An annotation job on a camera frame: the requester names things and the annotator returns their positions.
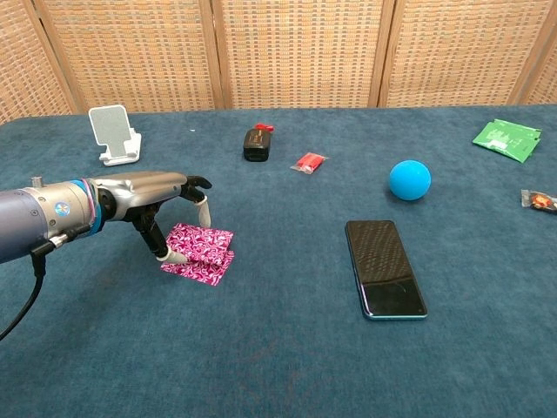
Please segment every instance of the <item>phone screen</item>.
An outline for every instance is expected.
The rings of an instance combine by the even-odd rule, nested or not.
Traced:
[[[351,220],[346,236],[360,300],[370,319],[427,316],[399,233],[390,220]]]

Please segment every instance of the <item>pink fabric napkin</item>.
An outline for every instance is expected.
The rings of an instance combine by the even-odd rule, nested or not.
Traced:
[[[229,231],[176,224],[166,238],[166,245],[190,261],[163,264],[161,270],[216,286],[234,258],[234,252],[228,251],[233,235]]]

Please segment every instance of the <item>wicker screen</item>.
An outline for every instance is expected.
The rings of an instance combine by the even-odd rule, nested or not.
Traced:
[[[0,124],[71,113],[70,103],[21,0],[0,2]]]
[[[367,106],[382,3],[213,0],[225,100],[234,108]]]
[[[212,26],[204,34],[198,0],[36,1],[46,6],[86,107],[215,108],[220,85],[211,81],[205,42],[214,34]]]
[[[527,102],[529,104],[557,103],[557,41],[549,52]]]
[[[552,0],[401,3],[379,101],[389,107],[506,104]]]

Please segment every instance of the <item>red tab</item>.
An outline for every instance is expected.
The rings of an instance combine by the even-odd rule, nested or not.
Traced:
[[[265,125],[265,124],[256,124],[254,126],[255,129],[261,129],[267,132],[273,132],[275,130],[274,126],[272,125]]]

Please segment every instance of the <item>candy wrapper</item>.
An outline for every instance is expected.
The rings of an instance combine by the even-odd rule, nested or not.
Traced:
[[[542,192],[522,190],[522,207],[531,207],[545,212],[557,214],[557,196]]]
[[[293,165],[293,170],[304,172],[305,174],[312,174],[317,168],[325,161],[327,157],[323,157],[313,152],[308,152],[304,157],[300,158],[296,165]]]

